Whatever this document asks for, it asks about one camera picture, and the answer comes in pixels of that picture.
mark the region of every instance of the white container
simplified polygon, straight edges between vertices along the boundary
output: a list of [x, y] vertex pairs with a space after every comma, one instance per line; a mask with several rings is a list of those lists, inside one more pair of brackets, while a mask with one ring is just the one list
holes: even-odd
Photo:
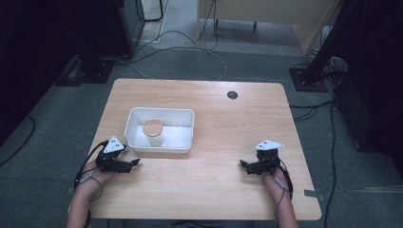
[[[146, 121], [163, 123], [163, 144], [151, 146], [143, 132]], [[128, 116], [125, 138], [138, 152], [187, 153], [192, 147], [195, 113], [190, 109], [135, 107]]]

